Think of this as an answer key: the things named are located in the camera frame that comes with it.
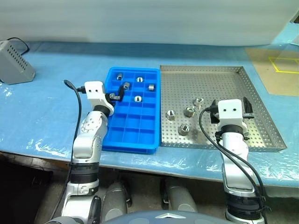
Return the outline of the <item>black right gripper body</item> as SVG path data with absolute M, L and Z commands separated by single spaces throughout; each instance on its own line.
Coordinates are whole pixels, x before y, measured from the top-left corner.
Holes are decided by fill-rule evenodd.
M 210 107 L 209 112 L 210 112 L 211 123 L 219 123 L 220 119 L 219 119 L 218 108 Z M 253 112 L 252 113 L 243 113 L 243 115 L 242 115 L 243 119 L 253 119 L 254 117 L 255 117 L 255 114 Z

